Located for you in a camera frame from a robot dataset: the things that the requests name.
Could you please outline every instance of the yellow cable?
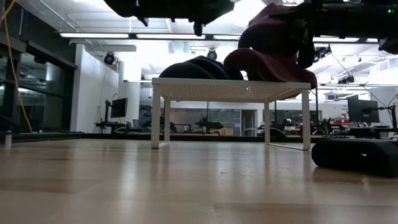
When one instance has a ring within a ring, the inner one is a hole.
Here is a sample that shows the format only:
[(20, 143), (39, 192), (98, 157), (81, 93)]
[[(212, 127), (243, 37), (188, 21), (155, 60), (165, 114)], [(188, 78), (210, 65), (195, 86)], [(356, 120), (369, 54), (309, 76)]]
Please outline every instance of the yellow cable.
[(15, 4), (15, 0), (12, 0), (10, 6), (8, 7), (8, 9), (7, 9), (5, 12), (4, 12), (4, 9), (3, 9), (4, 14), (2, 15), (2, 17), (1, 17), (1, 19), (0, 19), (0, 23), (1, 23), (3, 20), (5, 20), (6, 16), (7, 16), (8, 13), (11, 11), (12, 7), (14, 6), (14, 4)]
[[(6, 25), (6, 37), (7, 37), (8, 53), (9, 53), (10, 61), (11, 61), (12, 74), (14, 75), (14, 79), (15, 79), (15, 87), (18, 90), (19, 89), (19, 85), (18, 85), (17, 74), (16, 74), (16, 71), (15, 71), (14, 60), (12, 59), (10, 36), (9, 36), (9, 33), (8, 33), (8, 24), (7, 24), (7, 18), (6, 18), (8, 12), (11, 10), (12, 6), (14, 5), (14, 3), (15, 3), (15, 0), (13, 0), (11, 2), (11, 5), (8, 7), (6, 12), (4, 12), (4, 9), (3, 9), (4, 15), (1, 17), (0, 23), (4, 20), (4, 24)], [(24, 103), (22, 102), (22, 98), (21, 98), (21, 95), (19, 94), (19, 92), (18, 92), (18, 98), (19, 98), (19, 101), (21, 103), (22, 112), (24, 113), (24, 117), (25, 117), (26, 123), (27, 123), (27, 125), (29, 127), (29, 130), (31, 132), (33, 132), (32, 126), (30, 125), (29, 119), (28, 119), (28, 117), (26, 115)]]

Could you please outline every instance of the small white cylinder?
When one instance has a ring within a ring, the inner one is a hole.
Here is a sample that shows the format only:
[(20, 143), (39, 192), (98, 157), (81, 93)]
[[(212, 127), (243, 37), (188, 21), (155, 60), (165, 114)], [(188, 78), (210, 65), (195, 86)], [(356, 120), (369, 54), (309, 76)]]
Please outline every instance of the small white cylinder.
[(11, 142), (12, 142), (12, 132), (7, 131), (6, 138), (4, 140), (4, 149), (11, 150)]

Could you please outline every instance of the glass wall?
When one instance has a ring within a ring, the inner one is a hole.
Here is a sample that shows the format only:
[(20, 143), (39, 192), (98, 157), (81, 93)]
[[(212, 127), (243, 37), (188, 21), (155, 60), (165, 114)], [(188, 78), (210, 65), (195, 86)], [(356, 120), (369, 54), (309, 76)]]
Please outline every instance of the glass wall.
[[(187, 128), (191, 127), (191, 133), (201, 133), (202, 130), (198, 125), (200, 120), (206, 118), (206, 109), (179, 109), (172, 108), (170, 120), (176, 124), (177, 132), (187, 132)], [(208, 121), (220, 123), (224, 126), (224, 130), (218, 131), (221, 135), (240, 136), (241, 131), (241, 111), (240, 110), (209, 110)]]
[(0, 79), (5, 79), (7, 74), (8, 57), (0, 55)]
[(0, 107), (3, 105), (4, 101), (4, 92), (6, 91), (6, 85), (0, 83)]
[[(64, 110), (62, 98), (25, 88), (19, 88), (18, 92), (33, 130), (68, 131), (68, 125), (63, 121), (63, 117), (68, 116), (68, 113), (67, 110)], [(29, 131), (19, 101), (17, 101), (16, 124), (21, 131)]]
[(67, 71), (31, 54), (21, 55), (20, 83), (31, 85), (54, 94), (67, 95), (70, 92)]
[[(58, 67), (32, 54), (16, 54), (14, 65), (26, 116), (33, 132), (69, 131), (73, 70)], [(30, 132), (22, 105), (15, 94), (9, 58), (0, 57), (0, 114), (12, 119), (22, 133)]]

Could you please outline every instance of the white table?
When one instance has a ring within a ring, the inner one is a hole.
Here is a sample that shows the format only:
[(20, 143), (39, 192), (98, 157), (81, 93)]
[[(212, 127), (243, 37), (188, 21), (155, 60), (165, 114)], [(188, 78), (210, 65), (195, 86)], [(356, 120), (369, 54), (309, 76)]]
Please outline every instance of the white table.
[[(263, 103), (265, 116), (265, 143), (270, 142), (269, 103), (283, 100), (295, 94), (302, 94), (303, 114), (303, 148), (310, 150), (310, 100), (309, 83), (281, 83), (235, 80), (198, 80), (180, 78), (153, 78), (154, 94), (152, 98), (152, 133), (151, 147), (159, 149), (170, 142), (170, 102), (176, 101), (210, 101), (234, 103)], [(160, 102), (164, 99), (164, 142), (159, 142)]]

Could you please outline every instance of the dark red fabric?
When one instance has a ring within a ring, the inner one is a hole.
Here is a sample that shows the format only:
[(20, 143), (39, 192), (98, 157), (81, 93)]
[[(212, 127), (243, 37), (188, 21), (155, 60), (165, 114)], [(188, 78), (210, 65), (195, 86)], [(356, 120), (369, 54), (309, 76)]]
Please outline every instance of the dark red fabric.
[(314, 73), (297, 64), (300, 41), (295, 29), (269, 14), (291, 7), (274, 3), (265, 7), (243, 32), (238, 50), (224, 60), (226, 68), (244, 70), (249, 80), (269, 82), (307, 82), (317, 87)]
[(302, 69), (291, 58), (267, 55), (251, 49), (238, 49), (224, 60), (226, 67), (243, 70), (249, 80), (268, 82), (309, 82), (317, 87), (316, 76)]

